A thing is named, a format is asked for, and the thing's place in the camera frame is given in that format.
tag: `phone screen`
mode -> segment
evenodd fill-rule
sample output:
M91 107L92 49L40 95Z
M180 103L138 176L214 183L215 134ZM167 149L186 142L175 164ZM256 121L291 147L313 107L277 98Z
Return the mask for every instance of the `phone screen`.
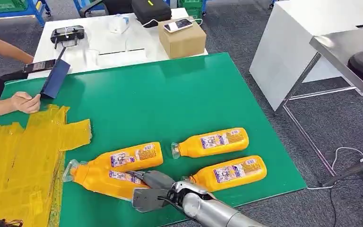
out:
M41 61L31 64L26 64L24 66L23 72L24 73L32 73L38 72L43 70L50 70L55 65L56 60L48 60L48 61Z
M165 25L165 28L168 29L169 31L177 31L177 30L179 30L185 26L189 26L191 24L192 24L192 22L190 22L189 20L182 19L182 20L171 22L171 23Z

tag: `green crate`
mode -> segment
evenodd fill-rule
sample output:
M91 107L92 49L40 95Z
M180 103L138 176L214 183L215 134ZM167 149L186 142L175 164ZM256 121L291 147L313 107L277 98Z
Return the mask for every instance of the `green crate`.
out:
M0 0L0 13L24 11L27 7L27 0Z
M177 0L177 7L179 8L202 8L202 0Z
M190 8L190 9L186 9L186 11L187 11L187 14L189 16L193 17L194 19L201 19L201 16L202 16L201 8Z

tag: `cardboard box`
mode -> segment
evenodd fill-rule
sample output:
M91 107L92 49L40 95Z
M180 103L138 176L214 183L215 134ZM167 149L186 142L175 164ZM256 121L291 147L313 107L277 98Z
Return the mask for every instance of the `cardboard box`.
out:
M193 26L177 32L170 33L165 30L165 24L177 20L180 19L162 21L158 24L159 41L169 58L183 58L203 53L207 34L205 34L195 21L193 22Z

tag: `black bag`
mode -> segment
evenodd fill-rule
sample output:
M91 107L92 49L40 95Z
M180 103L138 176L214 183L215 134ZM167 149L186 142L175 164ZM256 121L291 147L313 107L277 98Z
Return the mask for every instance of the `black bag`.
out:
M131 6L133 7L137 20L142 25L152 19L165 21L170 20L172 17L170 6L163 0L132 0ZM144 27L154 27L157 25L157 22L152 21Z

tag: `metal table frame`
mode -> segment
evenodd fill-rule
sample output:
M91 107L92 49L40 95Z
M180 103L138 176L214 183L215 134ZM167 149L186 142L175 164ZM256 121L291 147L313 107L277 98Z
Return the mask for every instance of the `metal table frame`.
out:
M346 178L347 176L350 176L359 171L362 171L363 162L358 163L358 164L346 169L345 171L342 171L341 173L336 173L332 169L332 166L329 164L329 162L325 159L325 157L323 156L321 151L318 149L318 147L316 146L316 144L314 143L312 138L308 135L308 133L305 131L305 129L300 125L299 121L295 118L295 116L293 115L293 113L290 111L290 109L287 107L286 104L288 101L291 101L291 100L332 94L332 93L336 93L336 92L348 91L348 90L353 90L353 89L359 89L363 93L363 81L357 75L355 75L346 66L346 64L344 62L339 60L339 58L337 56L335 56L331 52L331 50L328 49L328 47L326 45L324 45L322 43L322 39L323 39L323 37L318 37L318 36L314 36L311 39L310 45L312 47L314 47L317 50L317 52L315 53L314 57L309 62L309 64L305 68L305 70L302 72L302 74L300 75L300 77L297 80L297 82L295 83L295 85L289 91L287 96L283 99L283 102L281 103L281 105L276 109L275 114L279 114L283 110L285 110L287 115L289 116L289 118L293 121L293 123L298 128L300 133L304 136L305 140L308 142L308 144L311 146L311 148L318 155L318 157L320 158L322 163L325 165L327 170L332 175L332 177L329 180L322 183L322 185L324 187L327 187L327 186L332 186L334 183ZM307 77L307 75L312 70L312 68L315 66L315 64L318 62L318 60L321 58L321 56L324 56L328 61L330 61L330 63L332 63L332 65L334 65L336 67L336 69L338 69L355 86L348 86L348 87L342 87L342 88L336 88L336 89L331 89L331 90L326 90L326 91L320 91L320 92L314 92L314 93L294 96L294 94L297 91L300 84L304 81L304 79Z

